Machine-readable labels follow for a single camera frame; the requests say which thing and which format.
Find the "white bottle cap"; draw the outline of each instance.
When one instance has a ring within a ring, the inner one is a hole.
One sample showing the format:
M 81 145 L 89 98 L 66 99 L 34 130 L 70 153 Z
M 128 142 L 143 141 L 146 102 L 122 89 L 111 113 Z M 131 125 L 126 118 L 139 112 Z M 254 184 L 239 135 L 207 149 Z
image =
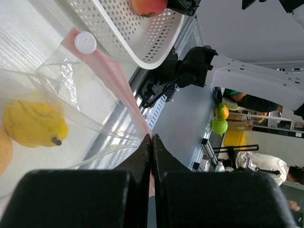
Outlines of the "white bottle cap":
M 82 54 L 92 54 L 97 47 L 97 42 L 92 33 L 81 32 L 75 37 L 75 47 Z

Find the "robotic arm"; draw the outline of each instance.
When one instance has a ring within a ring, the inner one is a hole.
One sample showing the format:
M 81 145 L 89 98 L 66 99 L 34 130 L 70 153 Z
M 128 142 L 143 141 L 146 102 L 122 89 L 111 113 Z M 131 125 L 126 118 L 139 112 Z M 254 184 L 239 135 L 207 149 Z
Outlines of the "robotic arm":
M 275 102 L 304 118 L 304 75 L 256 66 L 194 47 L 184 60 L 172 57 L 147 75 L 140 88 L 143 107 L 149 107 L 170 87 L 213 86 L 246 92 Z

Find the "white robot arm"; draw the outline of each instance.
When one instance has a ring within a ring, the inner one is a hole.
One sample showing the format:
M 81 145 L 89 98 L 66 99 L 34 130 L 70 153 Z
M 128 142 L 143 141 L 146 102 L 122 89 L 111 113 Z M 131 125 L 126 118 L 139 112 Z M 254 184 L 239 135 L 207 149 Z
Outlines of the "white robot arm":
M 229 88 L 275 102 L 303 117 L 304 74 L 288 73 L 215 55 L 205 84 Z

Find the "hand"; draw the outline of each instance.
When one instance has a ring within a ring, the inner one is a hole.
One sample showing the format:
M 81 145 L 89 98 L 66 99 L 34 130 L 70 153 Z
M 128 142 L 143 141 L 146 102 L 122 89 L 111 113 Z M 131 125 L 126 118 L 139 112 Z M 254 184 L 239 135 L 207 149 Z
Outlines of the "hand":
M 288 206 L 291 210 L 294 210 L 294 211 L 299 211 L 300 210 L 300 206 L 293 200 L 288 201 Z

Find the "green fruit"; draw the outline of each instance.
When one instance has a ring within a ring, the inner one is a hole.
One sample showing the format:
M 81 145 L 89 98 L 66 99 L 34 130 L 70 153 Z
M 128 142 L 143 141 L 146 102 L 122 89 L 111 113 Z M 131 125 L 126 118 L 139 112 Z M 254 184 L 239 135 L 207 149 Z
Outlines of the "green fruit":
M 218 118 L 215 118 L 211 122 L 211 129 L 215 134 L 223 134 L 228 129 L 228 123 L 226 120 L 220 120 Z

